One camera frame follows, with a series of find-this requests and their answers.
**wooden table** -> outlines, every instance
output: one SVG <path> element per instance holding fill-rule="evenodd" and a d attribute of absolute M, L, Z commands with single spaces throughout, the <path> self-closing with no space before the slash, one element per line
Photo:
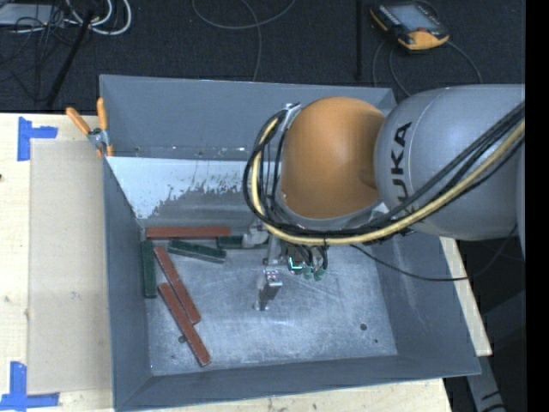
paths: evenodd
<path fill-rule="evenodd" d="M 31 141 L 30 161 L 17 161 L 20 116 L 32 121 L 33 127 L 50 125 L 58 130 L 55 139 Z M 92 128 L 99 126 L 97 117 L 84 118 Z M 59 405 L 45 410 L 112 410 L 100 159 L 64 115 L 0 113 L 0 140 L 0 394 L 9 388 L 9 363 L 19 361 L 27 365 L 27 393 L 61 392 Z M 52 167 L 44 169 L 48 161 Z M 58 200 L 59 191 L 76 198 L 57 203 L 52 217 L 51 209 L 48 214 L 43 205 L 47 199 Z M 52 235 L 62 237 L 62 243 L 48 244 Z M 442 242 L 452 273 L 462 276 L 465 270 L 456 242 Z M 74 289 L 60 287 L 64 279 L 74 283 Z M 469 282 L 455 284 L 477 354 L 489 355 L 490 343 Z M 443 381 L 434 379 L 175 410 L 448 412 L 451 408 Z"/>

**black carpet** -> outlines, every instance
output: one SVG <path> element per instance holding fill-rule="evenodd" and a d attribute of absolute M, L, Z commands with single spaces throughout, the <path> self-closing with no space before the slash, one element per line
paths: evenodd
<path fill-rule="evenodd" d="M 14 1 L 54 2 L 66 10 L 63 0 Z M 93 0 L 70 1 L 83 16 Z M 360 0 L 359 14 L 357 0 L 129 0 L 129 30 L 112 36 L 86 33 L 63 83 L 53 91 L 79 27 L 31 34 L 2 27 L 0 112 L 64 112 L 74 106 L 95 114 L 101 74 L 378 85 L 393 88 L 397 101 L 431 88 L 525 82 L 526 0 L 422 0 L 449 29 L 454 46 L 418 55 L 386 41 L 369 17 L 372 4 L 395 1 L 411 0 Z M 106 23 L 105 29 L 119 29 L 127 21 L 123 2 L 113 2 L 116 24 Z M 98 11 L 106 12 L 105 2 Z M 362 21 L 361 41 L 357 20 Z M 501 242 L 462 242 L 468 271 L 489 261 Z M 474 280 L 483 314 L 525 288 L 521 258 L 513 239 L 491 270 Z M 526 410 L 524 331 L 498 346 L 492 358 L 509 412 Z M 447 379 L 446 385 L 455 410 L 474 410 L 465 379 Z"/>

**yellow cable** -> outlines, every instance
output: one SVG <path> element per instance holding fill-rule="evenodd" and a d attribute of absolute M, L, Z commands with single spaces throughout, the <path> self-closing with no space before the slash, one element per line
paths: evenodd
<path fill-rule="evenodd" d="M 266 130 L 261 136 L 259 144 L 263 143 L 267 134 L 273 129 L 276 124 L 277 119 L 274 119 L 271 124 L 268 125 Z M 521 121 L 519 125 L 509 134 L 509 136 L 496 148 L 496 150 L 490 154 L 477 168 L 475 168 L 466 178 L 464 178 L 457 185 L 452 187 L 449 191 L 445 192 L 439 198 L 428 203 L 426 206 L 416 210 L 412 214 L 402 218 L 401 220 L 383 228 L 378 229 L 377 231 L 364 233 L 361 235 L 354 235 L 346 238 L 318 238 L 318 237 L 305 237 L 298 235 L 291 235 L 286 233 L 276 227 L 273 227 L 267 223 L 264 223 L 264 226 L 267 230 L 273 235 L 277 236 L 280 239 L 285 240 L 288 243 L 298 244 L 298 245 L 347 245 L 353 243 L 365 243 L 373 241 L 375 239 L 380 239 L 387 237 L 393 233 L 399 232 L 402 229 L 413 225 L 415 222 L 426 218 L 428 215 L 432 214 L 436 210 L 440 209 L 446 203 L 450 202 L 452 199 L 456 198 L 465 191 L 484 171 L 486 171 L 491 165 L 493 165 L 500 157 L 502 157 L 505 152 L 518 140 L 521 138 L 525 129 L 525 119 Z M 265 215 L 261 207 L 261 202 L 259 200 L 259 193 L 257 191 L 257 175 L 258 175 L 258 166 L 260 160 L 261 152 L 256 155 L 253 160 L 253 165 L 251 168 L 251 199 L 254 205 L 254 208 L 261 215 Z"/>

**gray bin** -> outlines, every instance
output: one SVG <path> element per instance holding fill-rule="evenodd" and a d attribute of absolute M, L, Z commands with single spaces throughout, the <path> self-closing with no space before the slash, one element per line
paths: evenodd
<path fill-rule="evenodd" d="M 252 305 L 266 249 L 227 251 L 224 264 L 172 256 L 202 315 L 196 331 L 212 357 L 205 367 L 178 340 L 161 297 L 143 297 L 145 227 L 242 233 L 253 221 L 240 174 L 272 114 L 343 95 L 387 116 L 389 89 L 101 76 L 100 95 L 115 150 L 104 186 L 116 410 L 480 372 L 452 282 L 413 279 L 348 246 L 329 248 L 320 282 L 281 270 L 283 287 L 265 312 Z M 399 235 L 366 250 L 411 273 L 450 277 L 435 236 Z M 156 275 L 165 280 L 158 265 Z"/>

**handheld device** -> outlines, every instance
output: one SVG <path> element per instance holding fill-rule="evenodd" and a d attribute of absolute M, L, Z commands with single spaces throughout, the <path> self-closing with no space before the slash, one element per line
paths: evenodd
<path fill-rule="evenodd" d="M 370 8 L 370 14 L 410 52 L 426 51 L 449 39 L 448 29 L 436 14 L 417 1 L 378 4 Z"/>

